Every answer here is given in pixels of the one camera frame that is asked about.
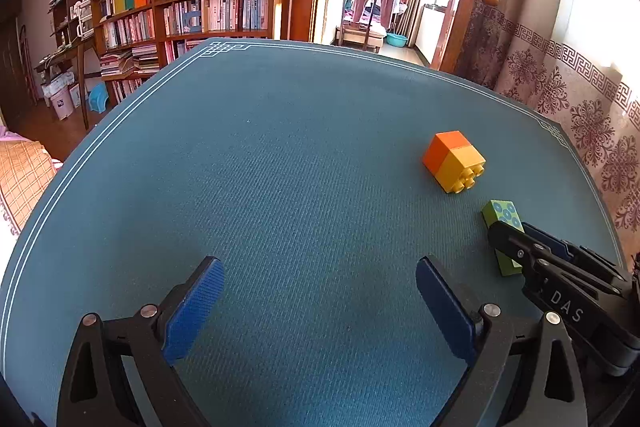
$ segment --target green box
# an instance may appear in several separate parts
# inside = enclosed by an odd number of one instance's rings
[[[522,223],[520,222],[520,216],[516,212],[516,207],[514,206],[513,201],[489,200],[482,209],[482,217],[484,217],[484,222],[486,223],[487,228],[496,221],[504,221],[505,223],[509,223],[515,229],[522,230],[524,232]],[[502,273],[504,277],[508,275],[515,275],[516,273],[522,273],[522,266],[510,257],[507,257],[501,251],[496,250],[495,256],[498,259],[500,273]]]

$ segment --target yellow block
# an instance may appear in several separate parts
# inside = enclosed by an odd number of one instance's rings
[[[435,175],[445,192],[461,192],[476,183],[475,178],[484,172],[485,159],[472,145],[451,149]]]

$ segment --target orange checkered cushion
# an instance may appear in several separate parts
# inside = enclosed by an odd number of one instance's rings
[[[0,142],[0,203],[18,230],[55,174],[51,156],[40,142]]]

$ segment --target pink trash bin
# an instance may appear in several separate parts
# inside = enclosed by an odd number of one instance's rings
[[[69,96],[69,88],[67,86],[60,89],[50,100],[59,120],[64,120],[73,113],[74,104],[71,102],[71,96]]]

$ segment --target teal mat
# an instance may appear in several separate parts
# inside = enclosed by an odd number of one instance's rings
[[[420,159],[454,129],[486,171],[445,194]],[[38,202],[0,287],[0,369],[54,425],[81,316],[159,302],[215,255],[222,297],[177,365],[212,425],[428,425],[464,365],[415,288],[420,257],[539,315],[500,277],[489,199],[619,261],[575,151],[524,106],[377,55],[210,39],[111,111]]]

